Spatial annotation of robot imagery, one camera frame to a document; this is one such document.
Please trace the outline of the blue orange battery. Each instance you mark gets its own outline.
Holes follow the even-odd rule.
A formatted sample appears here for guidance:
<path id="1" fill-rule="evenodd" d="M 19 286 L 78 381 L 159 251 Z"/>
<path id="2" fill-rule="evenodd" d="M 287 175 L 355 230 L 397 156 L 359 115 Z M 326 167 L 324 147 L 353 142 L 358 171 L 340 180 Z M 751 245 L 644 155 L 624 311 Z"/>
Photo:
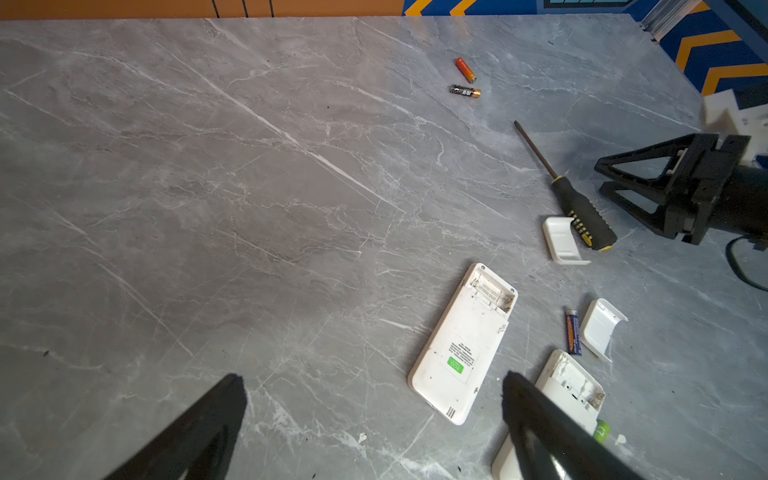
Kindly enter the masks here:
<path id="1" fill-rule="evenodd" d="M 575 309 L 567 309 L 565 311 L 565 325 L 568 353 L 573 356 L 581 356 L 580 321 L 578 312 Z"/>

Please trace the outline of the green battery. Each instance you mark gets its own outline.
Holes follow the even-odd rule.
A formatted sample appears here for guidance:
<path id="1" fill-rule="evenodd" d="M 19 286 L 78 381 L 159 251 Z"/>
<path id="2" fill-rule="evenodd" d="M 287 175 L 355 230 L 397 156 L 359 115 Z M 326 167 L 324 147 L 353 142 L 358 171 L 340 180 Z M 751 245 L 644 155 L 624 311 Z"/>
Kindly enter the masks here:
<path id="1" fill-rule="evenodd" d="M 602 419 L 599 419 L 593 432 L 593 438 L 599 443 L 604 444 L 611 432 L 610 425 Z"/>

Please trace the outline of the white battery cover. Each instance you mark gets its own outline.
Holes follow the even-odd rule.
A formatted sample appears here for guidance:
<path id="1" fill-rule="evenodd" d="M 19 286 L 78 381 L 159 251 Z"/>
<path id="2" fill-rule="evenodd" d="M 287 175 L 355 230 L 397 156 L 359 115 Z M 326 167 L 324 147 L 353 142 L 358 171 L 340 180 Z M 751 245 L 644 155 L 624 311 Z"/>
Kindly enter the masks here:
<path id="1" fill-rule="evenodd" d="M 591 263 L 581 257 L 572 233 L 571 217 L 548 217 L 543 222 L 543 233 L 552 260 L 560 265 L 586 266 Z"/>
<path id="2" fill-rule="evenodd" d="M 581 343 L 601 360 L 612 363 L 608 347 L 616 326 L 626 321 L 628 317 L 618 308 L 604 298 L 597 298 L 590 303 L 581 321 Z"/>

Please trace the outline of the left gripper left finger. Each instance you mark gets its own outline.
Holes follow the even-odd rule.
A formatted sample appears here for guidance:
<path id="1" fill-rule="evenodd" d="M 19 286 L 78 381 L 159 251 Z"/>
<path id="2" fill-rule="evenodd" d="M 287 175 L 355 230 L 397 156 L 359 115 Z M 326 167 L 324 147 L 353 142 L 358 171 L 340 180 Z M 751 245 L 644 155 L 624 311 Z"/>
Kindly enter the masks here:
<path id="1" fill-rule="evenodd" d="M 244 380 L 228 374 L 110 479 L 224 479 L 247 406 Z"/>

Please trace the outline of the black yellow screwdriver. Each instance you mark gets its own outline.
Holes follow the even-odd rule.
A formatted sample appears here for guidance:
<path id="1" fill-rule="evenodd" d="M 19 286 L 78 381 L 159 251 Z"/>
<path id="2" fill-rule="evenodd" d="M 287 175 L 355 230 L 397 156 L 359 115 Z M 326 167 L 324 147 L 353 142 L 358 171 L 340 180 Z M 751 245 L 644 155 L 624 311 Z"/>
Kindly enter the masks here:
<path id="1" fill-rule="evenodd" d="M 613 247 L 618 237 L 592 202 L 578 192 L 563 175 L 558 175 L 534 144 L 522 125 L 515 120 L 513 125 L 552 177 L 551 189 L 563 213 L 572 219 L 577 235 L 594 251 L 605 251 Z"/>

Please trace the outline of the red orange battery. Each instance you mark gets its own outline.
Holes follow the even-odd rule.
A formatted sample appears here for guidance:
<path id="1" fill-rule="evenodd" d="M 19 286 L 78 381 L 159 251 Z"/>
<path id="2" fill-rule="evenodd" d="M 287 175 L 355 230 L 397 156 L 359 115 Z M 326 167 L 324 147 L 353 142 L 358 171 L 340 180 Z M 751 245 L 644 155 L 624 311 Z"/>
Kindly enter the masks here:
<path id="1" fill-rule="evenodd" d="M 457 58 L 455 60 L 455 65 L 458 68 L 458 70 L 462 73 L 464 78 L 470 83 L 473 84 L 477 80 L 477 76 L 474 73 L 474 71 L 469 67 L 467 62 L 463 58 Z"/>

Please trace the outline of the right aluminium corner post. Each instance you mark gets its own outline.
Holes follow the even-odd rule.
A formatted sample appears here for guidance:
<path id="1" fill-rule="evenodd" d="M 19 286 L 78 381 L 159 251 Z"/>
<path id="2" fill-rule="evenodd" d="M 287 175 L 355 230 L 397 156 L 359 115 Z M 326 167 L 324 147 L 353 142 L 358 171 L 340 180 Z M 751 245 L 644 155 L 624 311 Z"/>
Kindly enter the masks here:
<path id="1" fill-rule="evenodd" d="M 641 18 L 640 25 L 660 42 L 700 3 L 700 0 L 660 0 Z"/>

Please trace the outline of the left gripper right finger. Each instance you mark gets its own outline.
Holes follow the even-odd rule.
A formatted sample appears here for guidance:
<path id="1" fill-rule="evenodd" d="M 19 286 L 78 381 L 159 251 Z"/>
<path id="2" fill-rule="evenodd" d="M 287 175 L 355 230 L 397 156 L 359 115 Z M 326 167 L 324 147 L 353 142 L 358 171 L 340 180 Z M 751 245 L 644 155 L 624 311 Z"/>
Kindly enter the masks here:
<path id="1" fill-rule="evenodd" d="M 525 479 L 557 479 L 557 464 L 572 479 L 638 479 L 524 376 L 503 380 L 503 419 Z"/>

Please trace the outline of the black gold battery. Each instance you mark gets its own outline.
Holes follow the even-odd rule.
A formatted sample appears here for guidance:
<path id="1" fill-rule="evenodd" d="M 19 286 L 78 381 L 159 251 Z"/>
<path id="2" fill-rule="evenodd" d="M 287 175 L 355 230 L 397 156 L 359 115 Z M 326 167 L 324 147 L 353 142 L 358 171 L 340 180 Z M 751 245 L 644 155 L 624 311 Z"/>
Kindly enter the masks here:
<path id="1" fill-rule="evenodd" d="M 482 95 L 482 91 L 480 89 L 461 86 L 461 85 L 451 85 L 448 88 L 449 92 L 454 95 L 460 95 L 463 97 L 469 97 L 469 98 L 480 98 Z"/>

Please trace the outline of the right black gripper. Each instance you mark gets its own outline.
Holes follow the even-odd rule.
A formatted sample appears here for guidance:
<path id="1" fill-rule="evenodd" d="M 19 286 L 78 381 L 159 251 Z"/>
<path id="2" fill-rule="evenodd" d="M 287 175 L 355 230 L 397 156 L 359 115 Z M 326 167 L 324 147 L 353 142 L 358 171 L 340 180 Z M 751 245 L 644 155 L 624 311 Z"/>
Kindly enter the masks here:
<path id="1" fill-rule="evenodd" d="M 652 233 L 698 245 L 710 229 L 767 239 L 767 171 L 740 163 L 750 138 L 689 134 L 603 157 L 594 169 L 611 181 L 599 193 Z M 663 160 L 656 175 L 626 167 Z M 664 191 L 664 202 L 637 191 Z"/>

